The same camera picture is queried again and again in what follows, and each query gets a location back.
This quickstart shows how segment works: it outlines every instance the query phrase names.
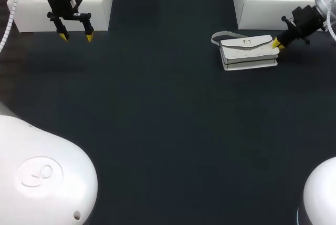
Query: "dark mat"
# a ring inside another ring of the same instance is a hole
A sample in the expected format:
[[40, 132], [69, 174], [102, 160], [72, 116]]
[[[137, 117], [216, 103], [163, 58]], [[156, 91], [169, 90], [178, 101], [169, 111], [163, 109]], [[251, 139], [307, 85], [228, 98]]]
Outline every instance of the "dark mat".
[[316, 33], [277, 68], [224, 72], [220, 30], [237, 31], [232, 0], [114, 0], [91, 44], [35, 35], [10, 108], [92, 158], [93, 225], [296, 223], [336, 156], [336, 44]]

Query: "wooden floor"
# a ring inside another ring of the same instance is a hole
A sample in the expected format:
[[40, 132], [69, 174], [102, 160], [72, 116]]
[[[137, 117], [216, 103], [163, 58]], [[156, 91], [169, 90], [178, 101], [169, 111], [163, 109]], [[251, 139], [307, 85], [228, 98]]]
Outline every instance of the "wooden floor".
[[[0, 0], [0, 38], [9, 17], [7, 0]], [[15, 79], [20, 74], [32, 33], [20, 33], [14, 25], [5, 48], [0, 53], [0, 101], [6, 103], [13, 92]]]

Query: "handbag flap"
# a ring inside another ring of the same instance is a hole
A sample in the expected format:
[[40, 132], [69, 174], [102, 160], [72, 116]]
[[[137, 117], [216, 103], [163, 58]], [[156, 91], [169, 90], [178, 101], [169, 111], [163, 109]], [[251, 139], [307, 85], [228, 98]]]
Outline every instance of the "handbag flap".
[[265, 35], [257, 37], [222, 40], [220, 43], [225, 47], [253, 48], [272, 41], [273, 38], [270, 35]]

